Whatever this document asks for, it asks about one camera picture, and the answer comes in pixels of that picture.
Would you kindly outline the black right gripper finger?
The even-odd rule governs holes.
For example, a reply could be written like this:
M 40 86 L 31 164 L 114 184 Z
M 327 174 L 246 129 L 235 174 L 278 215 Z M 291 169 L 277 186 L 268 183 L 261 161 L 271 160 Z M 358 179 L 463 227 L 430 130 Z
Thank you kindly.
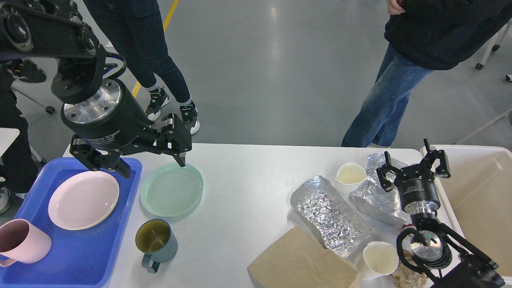
M 450 178 L 450 169 L 446 152 L 444 150 L 432 150 L 428 139 L 424 138 L 426 155 L 416 168 L 418 179 Z
M 396 167 L 391 163 L 391 155 L 388 151 L 384 152 L 385 162 L 377 168 L 376 173 L 380 186 L 386 191 L 390 192 L 396 188 L 399 192 L 405 191 L 405 177 L 404 177 L 404 166 Z

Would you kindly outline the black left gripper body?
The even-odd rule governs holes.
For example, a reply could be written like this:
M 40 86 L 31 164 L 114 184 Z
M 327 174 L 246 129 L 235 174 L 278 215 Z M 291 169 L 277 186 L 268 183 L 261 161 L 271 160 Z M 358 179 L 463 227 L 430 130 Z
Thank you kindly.
M 79 139 L 97 150 L 154 146 L 156 130 L 119 79 L 105 78 L 99 90 L 78 104 L 64 104 L 61 117 Z

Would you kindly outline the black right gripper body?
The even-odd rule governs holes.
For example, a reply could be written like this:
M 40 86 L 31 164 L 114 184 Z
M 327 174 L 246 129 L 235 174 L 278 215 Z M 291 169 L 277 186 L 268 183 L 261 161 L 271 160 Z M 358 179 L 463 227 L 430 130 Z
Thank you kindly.
M 404 212 L 434 213 L 440 208 L 434 173 L 428 166 L 411 165 L 399 169 L 394 184 Z

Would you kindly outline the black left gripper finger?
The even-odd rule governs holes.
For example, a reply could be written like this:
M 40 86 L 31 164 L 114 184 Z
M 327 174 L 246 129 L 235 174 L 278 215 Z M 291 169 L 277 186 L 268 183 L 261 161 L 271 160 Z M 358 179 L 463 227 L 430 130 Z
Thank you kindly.
M 192 135 L 179 116 L 170 113 L 150 127 L 156 132 L 150 151 L 170 155 L 180 167 L 186 166 L 186 153 L 192 150 Z
M 104 168 L 108 171 L 115 171 L 124 178 L 130 178 L 130 166 L 120 157 L 122 153 L 119 150 L 101 154 L 77 134 L 74 134 L 69 152 L 90 171 L 99 171 Z

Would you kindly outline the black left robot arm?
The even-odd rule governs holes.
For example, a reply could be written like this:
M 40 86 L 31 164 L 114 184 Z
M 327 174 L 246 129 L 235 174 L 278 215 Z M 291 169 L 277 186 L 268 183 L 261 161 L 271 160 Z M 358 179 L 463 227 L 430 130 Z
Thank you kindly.
M 167 154 L 179 166 L 192 149 L 192 137 L 174 113 L 154 124 L 125 84 L 118 79 L 126 65 L 117 64 L 82 22 L 70 0 L 2 0 L 1 61 L 24 57 L 58 58 L 52 93 L 62 102 L 61 118 L 73 132 L 70 154 L 91 171 L 101 168 L 130 177 L 123 155 Z

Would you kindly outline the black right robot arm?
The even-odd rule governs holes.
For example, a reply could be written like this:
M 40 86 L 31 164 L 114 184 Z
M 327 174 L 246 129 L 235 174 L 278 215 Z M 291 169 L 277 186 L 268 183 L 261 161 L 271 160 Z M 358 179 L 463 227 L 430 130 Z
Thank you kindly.
M 424 146 L 418 164 L 397 168 L 385 152 L 385 163 L 376 169 L 382 188 L 396 188 L 402 211 L 411 217 L 412 227 L 396 240 L 400 262 L 426 275 L 434 288 L 501 288 L 498 264 L 437 218 L 441 203 L 434 180 L 450 178 L 449 163 L 444 150 L 431 149 L 427 139 Z

